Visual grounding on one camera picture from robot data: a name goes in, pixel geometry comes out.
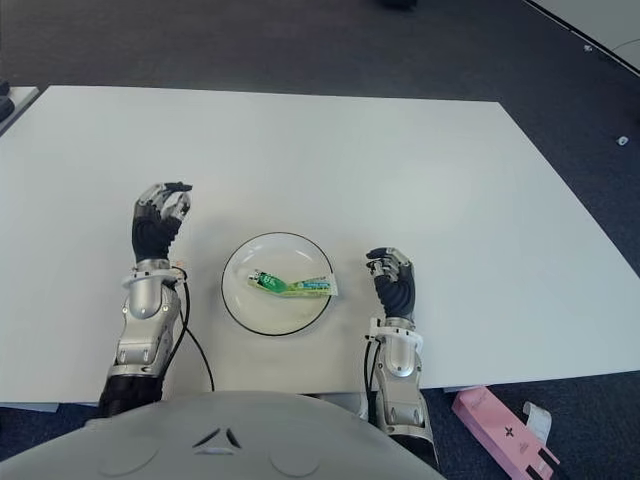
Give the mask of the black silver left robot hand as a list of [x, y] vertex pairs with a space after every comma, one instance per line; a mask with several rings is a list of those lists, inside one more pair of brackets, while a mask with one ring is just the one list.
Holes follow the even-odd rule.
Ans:
[[134, 204], [131, 241], [137, 263], [167, 260], [169, 249], [191, 208], [193, 186], [156, 183]]

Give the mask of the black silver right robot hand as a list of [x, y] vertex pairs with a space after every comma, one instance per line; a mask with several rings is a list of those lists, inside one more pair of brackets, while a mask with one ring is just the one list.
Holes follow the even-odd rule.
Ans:
[[416, 287], [410, 259], [394, 247], [375, 248], [366, 259], [385, 316], [413, 321]]

